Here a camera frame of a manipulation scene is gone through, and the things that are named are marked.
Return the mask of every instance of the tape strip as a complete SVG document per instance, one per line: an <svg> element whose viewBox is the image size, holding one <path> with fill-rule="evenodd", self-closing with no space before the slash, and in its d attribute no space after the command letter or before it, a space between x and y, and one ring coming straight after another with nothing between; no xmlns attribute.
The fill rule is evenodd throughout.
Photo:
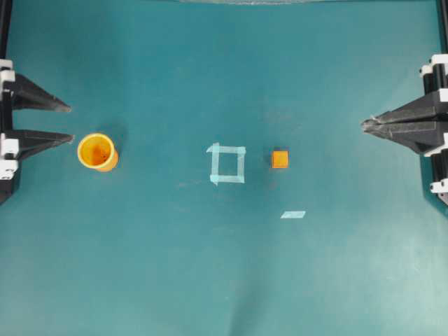
<svg viewBox="0 0 448 336"><path fill-rule="evenodd" d="M210 181L216 186L218 183L244 183L244 156L246 147L219 146L216 142L211 145L207 151L211 153L211 174ZM219 154L237 154L237 175L219 174Z"/></svg>
<svg viewBox="0 0 448 336"><path fill-rule="evenodd" d="M280 219L302 219L305 214L306 211L285 211Z"/></svg>

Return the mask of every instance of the orange cube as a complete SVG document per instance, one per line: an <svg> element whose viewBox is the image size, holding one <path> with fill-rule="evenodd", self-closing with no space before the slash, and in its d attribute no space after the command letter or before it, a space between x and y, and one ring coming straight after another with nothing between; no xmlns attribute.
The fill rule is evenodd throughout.
<svg viewBox="0 0 448 336"><path fill-rule="evenodd" d="M274 150L272 152L272 168L288 168L287 150Z"/></svg>

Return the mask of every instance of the teal mat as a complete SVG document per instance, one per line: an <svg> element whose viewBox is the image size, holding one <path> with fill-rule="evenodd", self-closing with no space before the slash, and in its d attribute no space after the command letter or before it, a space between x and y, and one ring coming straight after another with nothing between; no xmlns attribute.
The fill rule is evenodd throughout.
<svg viewBox="0 0 448 336"><path fill-rule="evenodd" d="M16 1L8 56L73 112L15 126L76 141L0 208L0 335L445 335L443 208L360 127L439 50L433 1ZM93 131L109 174L76 157ZM245 184L210 182L214 142L246 147Z"/></svg>

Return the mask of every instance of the white bracket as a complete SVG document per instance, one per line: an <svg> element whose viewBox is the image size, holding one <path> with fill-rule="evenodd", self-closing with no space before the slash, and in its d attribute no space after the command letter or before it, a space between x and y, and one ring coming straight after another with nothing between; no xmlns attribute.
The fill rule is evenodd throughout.
<svg viewBox="0 0 448 336"><path fill-rule="evenodd" d="M440 182L432 182L429 189L433 194L448 193L448 178L444 178Z"/></svg>
<svg viewBox="0 0 448 336"><path fill-rule="evenodd" d="M14 159L19 154L19 140L7 139L4 133L0 134L0 180L11 180L19 169L17 160L7 160L5 156L11 154Z"/></svg>
<svg viewBox="0 0 448 336"><path fill-rule="evenodd" d="M433 72L433 67L436 64L444 64L445 72L448 73L448 54L436 54L430 59L429 64L425 64L420 68L420 77L423 78L426 74L431 74Z"/></svg>
<svg viewBox="0 0 448 336"><path fill-rule="evenodd" d="M447 103L448 102L448 89L439 89L439 96L440 96L440 102L441 103Z"/></svg>
<svg viewBox="0 0 448 336"><path fill-rule="evenodd" d="M15 71L13 70L13 62L9 59L0 59L0 68L6 68L0 71L0 92L8 91L4 88L4 83L15 82Z"/></svg>

